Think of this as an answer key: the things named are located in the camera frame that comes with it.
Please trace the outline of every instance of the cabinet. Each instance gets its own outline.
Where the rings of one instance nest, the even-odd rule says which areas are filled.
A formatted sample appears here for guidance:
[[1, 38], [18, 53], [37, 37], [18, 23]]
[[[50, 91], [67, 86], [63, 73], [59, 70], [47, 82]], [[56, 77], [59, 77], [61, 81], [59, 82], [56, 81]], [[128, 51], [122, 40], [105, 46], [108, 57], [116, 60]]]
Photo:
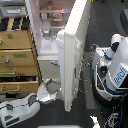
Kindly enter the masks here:
[[[78, 92], [91, 0], [25, 2], [42, 79], [61, 79], [58, 92], [65, 103], [65, 110], [70, 111], [72, 101]], [[59, 66], [50, 64], [51, 61], [58, 63]], [[49, 88], [51, 92], [54, 92], [54, 89], [54, 86]]]
[[0, 27], [4, 20], [6, 30], [0, 31], [0, 93], [37, 92], [41, 78], [29, 20], [6, 18]]

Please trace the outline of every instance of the black floor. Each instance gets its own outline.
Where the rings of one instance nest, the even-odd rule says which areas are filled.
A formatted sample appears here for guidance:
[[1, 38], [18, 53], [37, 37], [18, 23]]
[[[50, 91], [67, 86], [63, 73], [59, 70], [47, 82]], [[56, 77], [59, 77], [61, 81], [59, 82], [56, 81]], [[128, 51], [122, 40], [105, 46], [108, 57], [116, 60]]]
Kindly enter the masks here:
[[[119, 18], [121, 10], [125, 8], [128, 8], [128, 0], [125, 0], [124, 3], [121, 3], [120, 0], [105, 0], [103, 4], [101, 4], [101, 0], [94, 0], [85, 52], [91, 51], [92, 44], [103, 47], [109, 46], [114, 33], [126, 36]], [[64, 110], [64, 103], [61, 100], [47, 105], [41, 104], [40, 111], [34, 117], [12, 128], [37, 128], [44, 125], [79, 125], [83, 128], [93, 128], [93, 122], [90, 118], [92, 115], [98, 117], [99, 124], [103, 128], [105, 119], [100, 110], [87, 109], [85, 100], [85, 94], [79, 92], [69, 113]]]

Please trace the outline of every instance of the drawer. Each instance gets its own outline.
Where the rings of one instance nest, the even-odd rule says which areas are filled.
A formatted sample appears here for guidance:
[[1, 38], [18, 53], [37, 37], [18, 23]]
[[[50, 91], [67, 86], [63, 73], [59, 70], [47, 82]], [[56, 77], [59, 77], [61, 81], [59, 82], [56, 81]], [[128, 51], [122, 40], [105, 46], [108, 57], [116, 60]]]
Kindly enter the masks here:
[[8, 82], [8, 81], [7, 82], [0, 82], [0, 93], [37, 92], [38, 87], [39, 87], [38, 77], [35, 77], [35, 80], [31, 80], [31, 81], [23, 81], [23, 80], [22, 80], [22, 82]]
[[0, 77], [35, 76], [38, 75], [37, 66], [0, 67]]
[[2, 31], [0, 32], [0, 49], [27, 49], [31, 48], [29, 32]]
[[31, 49], [26, 50], [0, 50], [1, 66], [27, 66], [34, 65]]

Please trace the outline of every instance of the shelf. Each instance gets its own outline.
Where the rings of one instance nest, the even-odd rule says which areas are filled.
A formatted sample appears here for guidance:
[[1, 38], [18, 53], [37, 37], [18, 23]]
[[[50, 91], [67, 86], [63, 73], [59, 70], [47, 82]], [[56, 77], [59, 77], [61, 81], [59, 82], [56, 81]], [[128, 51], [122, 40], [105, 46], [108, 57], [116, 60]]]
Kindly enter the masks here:
[[52, 30], [61, 30], [61, 29], [65, 29], [64, 26], [60, 26], [60, 27], [51, 27]]
[[70, 9], [64, 10], [39, 10], [39, 13], [70, 13]]
[[41, 49], [39, 55], [58, 55], [58, 48], [56, 44], [56, 40], [42, 40]]
[[[68, 20], [69, 17], [62, 17], [62, 20]], [[42, 20], [51, 20], [51, 21], [54, 21], [54, 17], [53, 16], [50, 16], [48, 17], [47, 19], [42, 19]]]
[[65, 27], [64, 27], [64, 26], [60, 26], [60, 27], [52, 26], [52, 27], [50, 27], [50, 29], [51, 29], [51, 30], [61, 30], [61, 29], [65, 29]]

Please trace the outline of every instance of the black object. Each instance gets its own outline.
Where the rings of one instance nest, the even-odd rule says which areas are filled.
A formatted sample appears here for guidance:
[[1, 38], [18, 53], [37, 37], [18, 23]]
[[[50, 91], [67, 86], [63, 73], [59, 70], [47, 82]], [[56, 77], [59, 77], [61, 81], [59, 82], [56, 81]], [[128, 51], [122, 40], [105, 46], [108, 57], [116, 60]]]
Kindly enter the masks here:
[[116, 50], [118, 48], [118, 45], [119, 45], [119, 42], [113, 43], [112, 46], [111, 46], [112, 51], [116, 52]]
[[23, 0], [1, 0], [0, 4], [2, 7], [7, 6], [24, 6], [25, 2]]
[[123, 128], [128, 128], [128, 115], [126, 116], [123, 115], [122, 125], [123, 125]]
[[106, 72], [107, 72], [107, 69], [108, 69], [108, 68], [107, 68], [107, 66], [105, 66], [105, 65], [100, 67], [101, 72], [103, 72], [103, 71], [106, 71]]
[[22, 26], [21, 26], [21, 30], [28, 30], [29, 23], [30, 23], [29, 17], [24, 17], [23, 22], [22, 22]]
[[9, 93], [6, 93], [6, 98], [16, 98], [17, 94], [9, 94]]
[[121, 84], [120, 88], [127, 88], [128, 85], [128, 75], [125, 77], [123, 83]]
[[125, 33], [128, 35], [128, 9], [124, 9], [121, 11], [120, 21]]
[[52, 83], [52, 79], [50, 79], [50, 80], [46, 83], [46, 85], [48, 85], [48, 84], [50, 84], [50, 83]]
[[4, 18], [1, 20], [0, 31], [6, 31], [7, 30], [8, 20], [9, 20], [9, 18]]
[[0, 82], [36, 81], [37, 76], [0, 77]]
[[6, 107], [8, 110], [12, 110], [13, 111], [13, 106], [11, 104], [6, 104]]
[[11, 121], [7, 122], [6, 125], [9, 126], [9, 125], [14, 124], [14, 123], [16, 123], [18, 121], [19, 121], [19, 118], [16, 118], [14, 120], [11, 120]]
[[33, 95], [33, 96], [30, 96], [29, 99], [28, 99], [28, 104], [29, 104], [29, 107], [33, 104], [37, 102], [36, 100], [36, 95]]
[[12, 26], [12, 30], [19, 30], [21, 17], [15, 18]]
[[13, 117], [13, 116], [6, 116], [6, 117], [5, 117], [5, 121], [11, 119], [12, 117]]

